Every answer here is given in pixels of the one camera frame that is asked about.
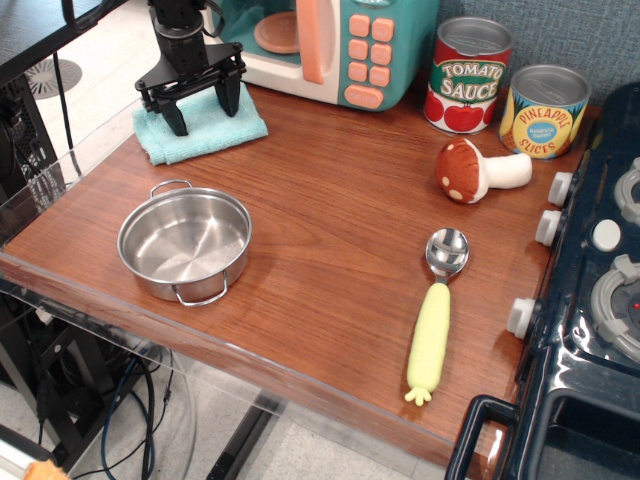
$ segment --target yellow handle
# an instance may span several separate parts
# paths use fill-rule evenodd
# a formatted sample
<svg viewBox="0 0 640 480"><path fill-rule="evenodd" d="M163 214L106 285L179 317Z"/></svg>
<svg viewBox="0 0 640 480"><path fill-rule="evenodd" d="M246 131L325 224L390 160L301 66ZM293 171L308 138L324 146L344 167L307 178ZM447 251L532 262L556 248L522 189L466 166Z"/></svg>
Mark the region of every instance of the yellow handle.
<svg viewBox="0 0 640 480"><path fill-rule="evenodd" d="M440 383L451 312L451 293L444 283L434 283L422 303L413 332L407 382L411 391L404 399L421 407L431 401Z"/></svg>

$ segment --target floor drain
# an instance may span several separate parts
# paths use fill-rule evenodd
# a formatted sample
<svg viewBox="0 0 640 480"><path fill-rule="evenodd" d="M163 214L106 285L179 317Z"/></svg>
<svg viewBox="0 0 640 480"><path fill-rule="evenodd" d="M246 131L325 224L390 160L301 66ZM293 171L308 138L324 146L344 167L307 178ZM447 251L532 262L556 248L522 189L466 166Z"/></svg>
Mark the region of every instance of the floor drain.
<svg viewBox="0 0 640 480"><path fill-rule="evenodd" d="M82 78L82 69L76 63L69 60L59 60L62 88L65 92L75 87ZM33 98L42 100L58 95L58 82L53 60L46 59L31 67L25 72L29 81L29 88Z"/></svg>

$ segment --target gray wall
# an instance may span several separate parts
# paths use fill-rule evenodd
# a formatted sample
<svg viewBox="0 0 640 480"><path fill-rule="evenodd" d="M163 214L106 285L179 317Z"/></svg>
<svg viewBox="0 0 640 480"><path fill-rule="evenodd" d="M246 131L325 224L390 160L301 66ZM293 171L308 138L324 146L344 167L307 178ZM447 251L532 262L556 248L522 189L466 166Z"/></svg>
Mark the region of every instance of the gray wall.
<svg viewBox="0 0 640 480"><path fill-rule="evenodd" d="M526 65L580 70L601 105L616 87L640 81L640 0L440 0L438 25L485 17L511 28L515 44L504 85Z"/></svg>

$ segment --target stainless steel pot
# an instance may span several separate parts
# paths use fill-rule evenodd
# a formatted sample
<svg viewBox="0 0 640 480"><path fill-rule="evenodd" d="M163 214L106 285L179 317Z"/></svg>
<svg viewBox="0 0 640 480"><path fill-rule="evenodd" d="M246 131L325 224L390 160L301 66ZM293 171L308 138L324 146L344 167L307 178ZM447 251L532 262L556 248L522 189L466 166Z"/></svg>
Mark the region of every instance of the stainless steel pot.
<svg viewBox="0 0 640 480"><path fill-rule="evenodd" d="M172 183L188 187L155 194ZM198 307L222 298L238 279L251 230L249 212L236 198L168 180L124 221L118 253L152 295Z"/></svg>

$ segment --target white knob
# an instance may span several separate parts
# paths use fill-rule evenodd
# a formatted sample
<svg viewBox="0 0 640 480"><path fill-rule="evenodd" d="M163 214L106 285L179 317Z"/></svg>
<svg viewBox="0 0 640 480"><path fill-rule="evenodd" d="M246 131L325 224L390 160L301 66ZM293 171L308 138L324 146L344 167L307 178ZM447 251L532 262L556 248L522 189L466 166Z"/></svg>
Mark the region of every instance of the white knob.
<svg viewBox="0 0 640 480"><path fill-rule="evenodd" d="M567 199L567 193L569 193L572 177L573 175L569 172L556 173L553 183L551 184L551 189L549 190L548 200L550 203L558 207L564 205L564 201Z"/></svg>
<svg viewBox="0 0 640 480"><path fill-rule="evenodd" d="M542 218L536 231L537 242L546 247L551 246L558 231L558 225L560 225L560 215L562 215L562 212L559 210L545 210L542 213Z"/></svg>
<svg viewBox="0 0 640 480"><path fill-rule="evenodd" d="M533 307L536 301L533 298L516 298L511 307L511 314L507 322L507 330L516 338L524 338L527 328L533 317Z"/></svg>
<svg viewBox="0 0 640 480"><path fill-rule="evenodd" d="M613 220L602 220L593 229L591 240L601 252L612 252L616 249L622 238L620 227Z"/></svg>

